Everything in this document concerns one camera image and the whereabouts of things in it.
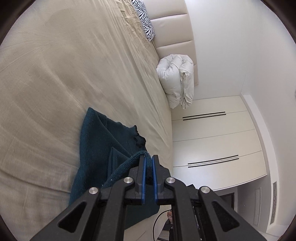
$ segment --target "triangular cutout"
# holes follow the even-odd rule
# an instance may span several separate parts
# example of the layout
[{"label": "triangular cutout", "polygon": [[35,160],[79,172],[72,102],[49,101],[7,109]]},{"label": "triangular cutout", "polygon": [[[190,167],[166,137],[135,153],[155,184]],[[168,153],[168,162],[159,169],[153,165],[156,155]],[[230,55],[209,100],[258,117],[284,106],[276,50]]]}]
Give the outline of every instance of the triangular cutout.
[{"label": "triangular cutout", "polygon": [[64,229],[70,233],[74,233],[85,207],[86,202],[82,202],[81,204],[79,204],[71,213],[69,213],[59,222],[59,228]]},{"label": "triangular cutout", "polygon": [[212,205],[224,232],[228,232],[229,230],[239,226],[239,222],[236,221],[226,210],[224,210],[219,203],[214,201],[212,202]]}]

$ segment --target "fitted sheet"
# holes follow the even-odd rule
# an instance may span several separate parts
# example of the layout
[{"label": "fitted sheet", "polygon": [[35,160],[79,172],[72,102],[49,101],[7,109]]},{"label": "fitted sheet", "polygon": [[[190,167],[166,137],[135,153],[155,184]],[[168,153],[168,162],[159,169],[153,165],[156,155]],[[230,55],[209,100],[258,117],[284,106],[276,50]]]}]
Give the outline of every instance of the fitted sheet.
[{"label": "fitted sheet", "polygon": [[[36,0],[15,22],[0,46],[0,214],[17,240],[67,207],[88,107],[137,125],[148,152],[172,171],[158,60],[129,0]],[[152,240],[156,217],[127,229],[125,240]]]}]

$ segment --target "cabinet door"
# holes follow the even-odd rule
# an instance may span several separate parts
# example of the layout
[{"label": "cabinet door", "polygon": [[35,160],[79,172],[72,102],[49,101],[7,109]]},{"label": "cabinet door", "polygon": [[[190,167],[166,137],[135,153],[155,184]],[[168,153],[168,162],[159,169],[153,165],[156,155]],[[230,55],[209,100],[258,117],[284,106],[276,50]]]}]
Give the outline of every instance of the cabinet door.
[{"label": "cabinet door", "polygon": [[256,130],[173,142],[173,166],[245,156],[261,151]]},{"label": "cabinet door", "polygon": [[217,164],[174,167],[172,176],[186,185],[193,184],[195,188],[209,186],[212,190],[220,190],[250,182],[264,175],[265,162],[262,151],[259,151]]},{"label": "cabinet door", "polygon": [[183,117],[193,115],[205,115],[209,113],[232,113],[246,111],[246,107],[240,96],[220,97],[212,99],[194,100],[187,109],[181,105],[172,109],[172,121],[182,120]]},{"label": "cabinet door", "polygon": [[172,121],[173,142],[255,129],[247,111],[201,119]]}]

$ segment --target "headboard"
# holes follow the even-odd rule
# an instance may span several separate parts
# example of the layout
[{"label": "headboard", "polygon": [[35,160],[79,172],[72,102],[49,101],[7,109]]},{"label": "headboard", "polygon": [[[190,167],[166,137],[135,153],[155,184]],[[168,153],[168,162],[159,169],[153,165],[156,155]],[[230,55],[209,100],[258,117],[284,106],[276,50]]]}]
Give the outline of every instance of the headboard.
[{"label": "headboard", "polygon": [[153,40],[160,58],[186,54],[194,64],[194,85],[198,85],[193,32],[184,0],[143,0],[155,30]]}]

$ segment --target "rolled white blanket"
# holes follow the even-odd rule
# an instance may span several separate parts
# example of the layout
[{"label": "rolled white blanket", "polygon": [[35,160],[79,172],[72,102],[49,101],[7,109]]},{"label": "rolled white blanket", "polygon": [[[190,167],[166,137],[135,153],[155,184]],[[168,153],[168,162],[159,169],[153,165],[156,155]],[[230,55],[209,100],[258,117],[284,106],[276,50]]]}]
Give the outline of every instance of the rolled white blanket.
[{"label": "rolled white blanket", "polygon": [[186,109],[194,94],[193,62],[187,55],[171,54],[162,58],[156,68],[170,108],[181,103]]}]

